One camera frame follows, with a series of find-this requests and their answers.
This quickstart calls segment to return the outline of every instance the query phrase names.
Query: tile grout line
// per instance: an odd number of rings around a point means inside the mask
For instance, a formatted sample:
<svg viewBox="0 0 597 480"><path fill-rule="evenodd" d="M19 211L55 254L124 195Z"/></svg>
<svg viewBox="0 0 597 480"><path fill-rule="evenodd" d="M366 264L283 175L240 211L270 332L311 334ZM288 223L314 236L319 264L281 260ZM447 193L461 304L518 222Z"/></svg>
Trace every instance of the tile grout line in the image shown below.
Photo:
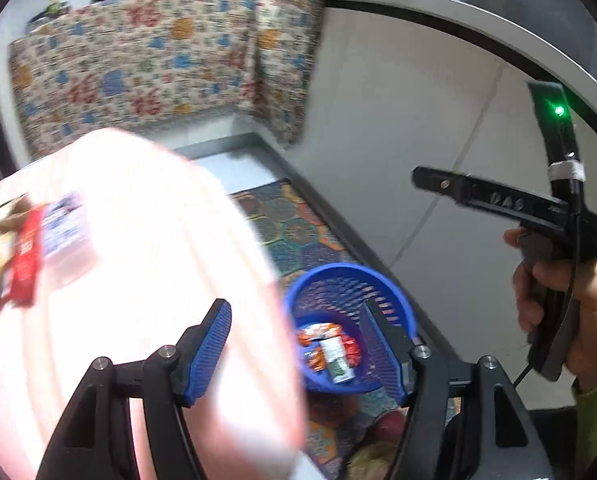
<svg viewBox="0 0 597 480"><path fill-rule="evenodd" d="M494 100L496 93L498 92L498 85L502 79L502 74L504 72L504 69L505 69L505 64L504 64L504 62L501 61L499 64L498 70L496 71L496 76L494 76L494 80L491 84L491 89L489 90L489 94L485 100L485 105L483 105L483 108L482 108L480 114L478 115L476 122L473 125L472 131L470 132L469 136L467 137L465 145L463 146L462 150L458 154L456 161L454 161L451 171L456 171L459 169L460 165L465 160L467 153L469 153L469 150L472 147L474 141L476 140L478 130L480 129L481 124L483 124L483 120L485 120L485 115L489 111L489 108L491 107L491 103ZM422 218L419 220L418 224L416 224L416 227L413 229L411 234L405 240L403 247L401 247L401 249L396 253L396 256L393 257L392 261L388 265L390 270L392 270L393 266L395 266L395 264L397 264L400 261L400 259L403 257L403 254L405 254L405 251L407 251L409 249L409 247L411 247L411 244L414 242L416 237L419 235L422 228L427 223L427 220L429 220L429 217L431 217L432 213L434 213L434 209L436 209L436 206L438 205L438 200L440 200L440 196L436 196L434 198L434 200L431 202L431 204L427 208L427 211L425 211Z"/></svg>

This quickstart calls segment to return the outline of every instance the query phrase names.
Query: human hand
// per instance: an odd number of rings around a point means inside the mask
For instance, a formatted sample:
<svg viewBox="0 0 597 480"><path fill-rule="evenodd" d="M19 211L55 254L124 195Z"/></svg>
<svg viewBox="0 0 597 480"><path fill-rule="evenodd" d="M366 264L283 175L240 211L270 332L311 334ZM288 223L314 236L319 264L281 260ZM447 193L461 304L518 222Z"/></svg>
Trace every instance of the human hand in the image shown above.
<svg viewBox="0 0 597 480"><path fill-rule="evenodd" d="M506 231L503 238L518 247L518 236L524 229ZM542 285L566 292L569 286L571 261L538 262L533 276ZM531 332L543 319L543 308L531 297L532 275L525 264L514 272L512 283L516 292L518 324L524 332ZM597 387L597 261L580 264L574 282L573 296L581 302L579 333L571 344L565 360L568 370L578 377L582 393Z"/></svg>

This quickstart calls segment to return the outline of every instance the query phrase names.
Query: white tape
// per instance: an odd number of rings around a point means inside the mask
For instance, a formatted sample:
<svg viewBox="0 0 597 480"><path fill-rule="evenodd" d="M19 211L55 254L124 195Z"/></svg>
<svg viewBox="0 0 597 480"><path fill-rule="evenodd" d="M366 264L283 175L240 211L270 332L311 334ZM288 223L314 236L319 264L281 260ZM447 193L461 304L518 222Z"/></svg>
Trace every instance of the white tape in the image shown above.
<svg viewBox="0 0 597 480"><path fill-rule="evenodd" d="M553 163L547 170L549 181L580 180L585 182L585 166L578 160L562 160Z"/></svg>

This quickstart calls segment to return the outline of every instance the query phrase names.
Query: blue gripper pad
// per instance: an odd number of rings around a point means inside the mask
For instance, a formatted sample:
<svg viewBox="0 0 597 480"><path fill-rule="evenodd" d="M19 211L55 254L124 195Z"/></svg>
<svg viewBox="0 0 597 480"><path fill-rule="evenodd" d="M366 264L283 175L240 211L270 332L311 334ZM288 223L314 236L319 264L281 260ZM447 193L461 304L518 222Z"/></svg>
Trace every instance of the blue gripper pad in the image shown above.
<svg viewBox="0 0 597 480"><path fill-rule="evenodd" d="M404 406L415 382L409 357L413 342L405 330L390 324L373 300L361 306L359 326L387 395Z"/></svg>
<svg viewBox="0 0 597 480"><path fill-rule="evenodd" d="M231 328L232 306L216 300L200 325L185 330L176 343L181 359L172 373L177 404L188 408L205 395Z"/></svg>

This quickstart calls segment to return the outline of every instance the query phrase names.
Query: metal screw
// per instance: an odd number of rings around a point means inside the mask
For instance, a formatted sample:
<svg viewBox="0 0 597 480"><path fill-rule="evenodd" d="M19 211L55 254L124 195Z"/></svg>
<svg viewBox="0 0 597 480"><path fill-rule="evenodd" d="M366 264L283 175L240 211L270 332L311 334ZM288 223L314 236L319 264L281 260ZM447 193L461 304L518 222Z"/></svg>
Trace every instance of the metal screw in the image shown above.
<svg viewBox="0 0 597 480"><path fill-rule="evenodd" d="M498 366L496 357L492 357L490 355L481 357L481 361L483 362L483 365L485 365L485 368L489 368L489 370L494 370L494 368Z"/></svg>
<svg viewBox="0 0 597 480"><path fill-rule="evenodd" d="M174 346L174 345L161 346L158 349L158 354L160 355L160 357L169 359L170 357L172 357L172 355L176 354L176 346Z"/></svg>
<svg viewBox="0 0 597 480"><path fill-rule="evenodd" d="M92 368L94 368L94 370L104 370L107 368L108 364L110 364L110 360L107 359L107 357L97 357L92 362Z"/></svg>
<svg viewBox="0 0 597 480"><path fill-rule="evenodd" d="M431 348L427 345L418 345L414 348L414 355L421 359L427 359L431 355Z"/></svg>

